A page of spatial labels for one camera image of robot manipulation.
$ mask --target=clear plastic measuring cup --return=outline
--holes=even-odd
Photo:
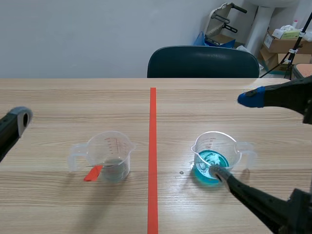
[[[77,157],[84,157],[92,166],[103,165],[101,178],[119,182],[130,172],[130,154],[134,149],[125,134],[116,131],[100,133],[87,143],[73,145],[67,159],[69,171],[76,171]]]
[[[230,171],[247,155],[249,168],[257,157],[253,146],[248,142],[237,142],[233,137],[222,132],[206,132],[201,134],[191,147],[194,152],[194,173],[203,182],[217,184],[219,181],[209,174],[209,167],[218,164]]]

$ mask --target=wooden table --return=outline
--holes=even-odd
[[[282,199],[295,187],[309,191],[312,127],[287,109],[236,102],[244,91],[285,81],[1,79],[0,116],[25,105],[34,119],[0,164],[0,233],[146,234],[150,87],[157,88],[159,233],[270,233],[224,187],[197,182],[190,147],[205,131],[228,133],[258,152],[249,174],[245,159],[233,170],[237,178]],[[108,130],[136,144],[126,180],[69,174],[71,145]]]

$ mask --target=blue liquid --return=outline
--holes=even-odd
[[[228,167],[229,162],[227,159],[220,153],[212,150],[204,150],[199,153],[199,155],[204,159],[206,162],[210,163],[211,165],[218,164],[220,167]],[[196,159],[196,162],[194,163],[194,174],[196,177],[205,183],[209,184],[218,184],[219,180],[212,177],[209,174],[209,166],[204,163],[199,157]]]

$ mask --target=clear water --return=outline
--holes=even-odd
[[[222,154],[216,151],[204,150],[200,152],[199,155],[211,165],[218,164],[221,167],[229,166],[229,162],[227,161],[227,159]],[[219,183],[219,181],[216,178],[212,177],[209,174],[209,166],[206,163],[202,162],[200,158],[198,158],[197,162],[195,162],[193,170],[194,170],[194,174],[200,181],[209,183],[209,184]]]
[[[129,167],[125,162],[120,164],[121,162],[121,159],[111,159],[105,161],[101,170],[102,178],[113,183],[123,180],[129,173]]]

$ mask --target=dark green chair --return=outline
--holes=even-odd
[[[153,53],[147,78],[258,78],[250,53],[220,47],[171,46]]]

